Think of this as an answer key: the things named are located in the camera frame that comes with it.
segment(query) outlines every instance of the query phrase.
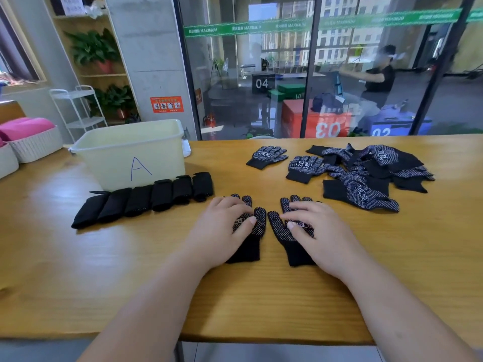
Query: gray wall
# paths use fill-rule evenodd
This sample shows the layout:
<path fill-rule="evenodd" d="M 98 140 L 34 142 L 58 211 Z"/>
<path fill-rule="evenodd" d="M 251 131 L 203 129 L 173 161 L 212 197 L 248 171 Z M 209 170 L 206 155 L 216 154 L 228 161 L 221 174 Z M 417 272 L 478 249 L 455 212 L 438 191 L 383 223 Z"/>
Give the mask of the gray wall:
<path fill-rule="evenodd" d="M 106 0 L 145 121 L 179 119 L 196 139 L 172 0 Z M 181 96 L 184 112 L 154 113 L 150 97 Z"/>
<path fill-rule="evenodd" d="M 26 90 L 2 94 L 1 100 L 17 100 L 29 117 L 44 117 L 60 128 L 65 144 L 72 143 L 67 129 L 52 102 L 49 89 L 73 89 L 77 78 L 72 70 L 64 48 L 58 38 L 44 0 L 7 0 L 15 16 L 21 23 L 24 33 L 29 37 L 36 57 L 44 69 L 49 83 L 48 88 Z M 67 121 L 76 119 L 74 110 L 67 104 L 61 106 Z M 83 130 L 74 130 L 77 139 Z"/>

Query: hand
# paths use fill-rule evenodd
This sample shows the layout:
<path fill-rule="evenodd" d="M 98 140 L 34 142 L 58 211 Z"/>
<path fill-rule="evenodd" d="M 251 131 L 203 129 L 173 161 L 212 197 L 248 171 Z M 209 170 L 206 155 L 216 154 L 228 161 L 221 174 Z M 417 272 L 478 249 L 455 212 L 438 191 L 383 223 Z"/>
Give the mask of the hand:
<path fill-rule="evenodd" d="M 223 264 L 237 251 L 257 222 L 251 216 L 233 232 L 233 224 L 243 213 L 253 214 L 253 209 L 241 199 L 214 198 L 189 232 L 184 251 L 199 260 L 206 271 Z"/>
<path fill-rule="evenodd" d="M 305 201 L 290 202 L 290 208 L 294 211 L 286 212 L 280 218 L 312 225 L 314 238 L 294 222 L 289 222 L 287 227 L 322 270 L 344 282 L 351 272 L 357 272 L 361 260 L 370 259 L 349 226 L 330 206 Z"/>

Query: table leg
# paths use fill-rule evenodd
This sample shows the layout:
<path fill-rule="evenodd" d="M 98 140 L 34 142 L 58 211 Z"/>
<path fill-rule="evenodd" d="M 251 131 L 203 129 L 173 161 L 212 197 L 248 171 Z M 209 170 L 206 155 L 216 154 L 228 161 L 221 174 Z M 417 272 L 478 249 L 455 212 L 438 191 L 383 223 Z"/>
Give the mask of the table leg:
<path fill-rule="evenodd" d="M 174 360 L 176 362 L 184 362 L 183 344 L 181 341 L 177 341 L 176 347 L 174 347 Z"/>

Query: flower pot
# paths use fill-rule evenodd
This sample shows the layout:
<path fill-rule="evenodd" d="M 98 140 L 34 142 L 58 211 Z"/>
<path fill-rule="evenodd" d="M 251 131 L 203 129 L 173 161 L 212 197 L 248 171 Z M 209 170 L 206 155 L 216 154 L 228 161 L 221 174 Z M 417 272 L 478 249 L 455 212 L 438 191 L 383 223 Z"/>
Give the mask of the flower pot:
<path fill-rule="evenodd" d="M 112 74 L 112 61 L 106 60 L 104 63 L 101 61 L 96 61 L 96 65 L 103 74 Z"/>
<path fill-rule="evenodd" d="M 129 117 L 129 111 L 127 109 L 118 109 L 116 110 L 117 116 L 121 120 L 125 120 L 126 118 Z"/>

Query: black shirt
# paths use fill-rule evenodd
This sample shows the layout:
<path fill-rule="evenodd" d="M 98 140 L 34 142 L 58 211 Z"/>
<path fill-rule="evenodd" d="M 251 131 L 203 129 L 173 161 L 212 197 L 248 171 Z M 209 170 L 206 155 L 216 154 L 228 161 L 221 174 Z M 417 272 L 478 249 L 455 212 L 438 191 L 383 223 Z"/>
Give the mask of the black shirt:
<path fill-rule="evenodd" d="M 368 74 L 377 75 L 383 74 L 383 82 L 366 82 L 366 91 L 361 95 L 361 98 L 377 103 L 378 108 L 382 108 L 386 103 L 387 97 L 392 89 L 395 79 L 395 71 L 391 65 L 384 67 L 382 70 L 379 67 L 371 68 L 366 71 Z"/>

